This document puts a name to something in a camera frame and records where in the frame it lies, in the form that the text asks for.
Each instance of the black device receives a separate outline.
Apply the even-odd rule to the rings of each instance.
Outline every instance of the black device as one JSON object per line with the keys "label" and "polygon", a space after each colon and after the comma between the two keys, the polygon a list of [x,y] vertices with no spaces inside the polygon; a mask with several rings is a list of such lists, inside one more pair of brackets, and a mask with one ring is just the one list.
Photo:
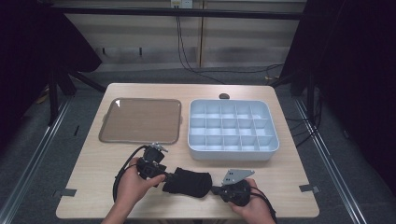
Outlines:
{"label": "black device", "polygon": [[[145,149],[143,157],[139,158],[139,160],[137,161],[137,164],[129,165],[129,162],[131,161],[131,159],[141,149]],[[165,172],[166,166],[160,164],[160,162],[165,157],[163,155],[162,151],[167,152],[167,150],[165,148],[163,148],[159,144],[155,144],[155,143],[151,144],[150,146],[139,147],[134,151],[134,153],[128,158],[128,160],[121,167],[119,173],[116,176],[116,179],[115,179],[114,185],[113,185],[113,200],[114,201],[116,201],[116,199],[117,199],[117,190],[119,188],[119,183],[120,183],[120,180],[121,180],[123,174],[125,173],[125,171],[128,168],[130,168],[134,165],[136,166],[137,172],[143,179],[152,178],[157,175],[165,175],[165,180],[163,182],[168,182],[174,178],[175,174],[166,173]]]}
{"label": "black device", "polygon": [[246,179],[243,179],[243,180],[241,180],[235,184],[231,184],[231,185],[223,185],[221,187],[213,186],[211,191],[214,195],[219,195],[225,203],[231,202],[231,203],[234,203],[235,205],[238,205],[241,207],[246,206],[250,202],[251,195],[257,196],[257,197],[263,199],[265,201],[265,203],[268,205],[268,208],[271,213],[271,217],[274,220],[274,222],[277,223],[276,211],[274,210],[270,201],[267,199],[265,194],[259,189],[254,188],[254,189],[258,190],[260,194],[252,193],[251,192],[252,188],[253,187],[251,187],[249,185],[249,183],[246,181]]}

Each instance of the power outlet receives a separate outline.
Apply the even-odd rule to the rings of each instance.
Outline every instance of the power outlet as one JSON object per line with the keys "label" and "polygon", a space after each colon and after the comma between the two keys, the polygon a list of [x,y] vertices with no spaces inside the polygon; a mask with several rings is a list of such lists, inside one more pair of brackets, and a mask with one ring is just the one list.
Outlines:
{"label": "power outlet", "polygon": [[182,8],[192,8],[192,0],[182,0],[181,1]]}
{"label": "power outlet", "polygon": [[181,1],[171,0],[171,8],[181,8]]}

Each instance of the hand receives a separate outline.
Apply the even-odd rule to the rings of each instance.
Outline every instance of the hand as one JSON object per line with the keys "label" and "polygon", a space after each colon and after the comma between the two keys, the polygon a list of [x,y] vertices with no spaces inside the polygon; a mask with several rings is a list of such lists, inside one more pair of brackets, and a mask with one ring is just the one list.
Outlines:
{"label": "hand", "polygon": [[123,223],[146,192],[165,180],[165,175],[157,175],[147,180],[140,177],[135,166],[137,160],[137,157],[131,159],[129,165],[132,166],[123,174],[117,190],[117,199],[102,223]]}
{"label": "hand", "polygon": [[[254,189],[257,188],[256,181],[254,179],[247,178],[246,181],[249,183],[251,187],[252,193],[261,194],[258,190]],[[234,203],[228,203],[231,206],[231,209],[238,214],[239,216],[243,217],[244,220],[249,224],[258,224],[258,223],[275,223],[271,217],[270,210],[268,205],[265,201],[257,196],[250,196],[250,202],[244,206],[240,207],[235,205]]]}

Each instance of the light wood tabletop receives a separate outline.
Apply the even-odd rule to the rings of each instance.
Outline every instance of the light wood tabletop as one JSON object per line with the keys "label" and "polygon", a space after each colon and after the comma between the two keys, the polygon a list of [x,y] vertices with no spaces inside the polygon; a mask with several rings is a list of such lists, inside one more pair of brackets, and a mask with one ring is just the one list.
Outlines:
{"label": "light wood tabletop", "polygon": [[[219,99],[228,93],[232,100],[260,100],[268,104],[279,139],[279,148],[269,161],[198,161],[191,157],[188,145],[190,103],[196,99]],[[134,84],[113,83],[99,106],[87,139],[70,176],[67,189],[76,189],[74,197],[63,196],[56,215],[59,218],[103,218],[113,204],[114,177],[128,157],[144,144],[104,143],[99,132],[111,102],[120,97],[177,99],[181,102],[179,138],[161,164],[173,173],[177,167],[194,172],[208,172],[213,184],[221,181],[229,169],[254,170],[251,176],[276,210],[277,217],[316,217],[318,205],[312,191],[301,192],[309,184],[304,167],[292,140],[273,88],[265,86]],[[152,188],[135,206],[129,218],[149,219],[238,219],[220,196],[209,192],[197,199],[162,191],[163,184]]]}

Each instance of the person's left hand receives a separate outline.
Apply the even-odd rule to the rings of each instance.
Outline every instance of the person's left hand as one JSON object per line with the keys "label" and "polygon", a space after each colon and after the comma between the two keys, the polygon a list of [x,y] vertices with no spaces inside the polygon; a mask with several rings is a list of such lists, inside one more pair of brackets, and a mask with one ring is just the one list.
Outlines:
{"label": "person's left hand", "polygon": [[117,190],[117,199],[102,223],[122,223],[147,191],[165,180],[165,175],[157,175],[151,179],[140,177],[135,166],[137,161],[138,158],[134,157],[129,162],[132,166],[123,174]]}

